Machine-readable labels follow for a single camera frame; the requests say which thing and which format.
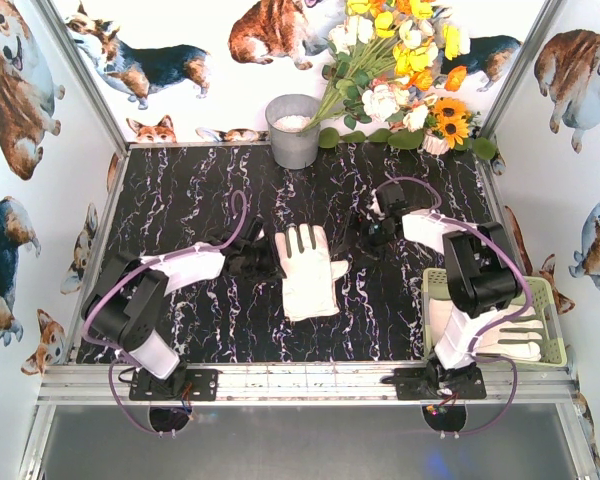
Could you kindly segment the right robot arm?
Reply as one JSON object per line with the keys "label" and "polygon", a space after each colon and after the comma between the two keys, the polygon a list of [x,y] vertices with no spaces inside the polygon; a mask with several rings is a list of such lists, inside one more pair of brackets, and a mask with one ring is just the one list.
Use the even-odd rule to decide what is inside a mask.
{"label": "right robot arm", "polygon": [[351,251],[362,262],[382,261],[388,246],[404,239],[444,256],[450,319],[434,346],[445,370],[476,361],[489,329],[520,316],[531,303],[530,287],[514,261],[505,227],[496,221],[463,222],[439,212],[440,194],[428,183],[400,176],[374,191],[378,210],[350,208],[332,252]]}

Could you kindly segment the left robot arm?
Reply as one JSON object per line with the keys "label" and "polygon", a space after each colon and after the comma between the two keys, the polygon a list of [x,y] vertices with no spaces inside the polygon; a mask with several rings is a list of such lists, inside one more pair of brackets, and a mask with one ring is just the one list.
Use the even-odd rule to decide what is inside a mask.
{"label": "left robot arm", "polygon": [[166,254],[117,254],[82,306],[82,337],[120,352],[133,366],[166,380],[181,359],[156,330],[163,298],[222,275],[255,282],[284,277],[262,218],[239,218],[227,238],[212,238]]}

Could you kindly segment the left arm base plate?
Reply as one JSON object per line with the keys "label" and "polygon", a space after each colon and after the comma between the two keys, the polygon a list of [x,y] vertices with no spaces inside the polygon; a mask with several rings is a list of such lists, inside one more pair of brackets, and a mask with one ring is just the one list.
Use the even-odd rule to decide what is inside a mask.
{"label": "left arm base plate", "polygon": [[213,402],[219,386],[217,369],[174,371],[161,380],[142,369],[132,377],[129,399],[132,401],[176,401],[188,397],[191,401]]}

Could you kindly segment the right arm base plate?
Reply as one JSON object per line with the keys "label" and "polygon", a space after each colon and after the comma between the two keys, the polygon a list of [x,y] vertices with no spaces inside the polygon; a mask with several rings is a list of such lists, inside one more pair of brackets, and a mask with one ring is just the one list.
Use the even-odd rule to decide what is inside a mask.
{"label": "right arm base plate", "polygon": [[459,400],[483,400],[487,397],[480,369],[467,372],[445,371],[441,375],[424,368],[395,369],[388,383],[393,384],[399,400],[443,400],[455,395]]}

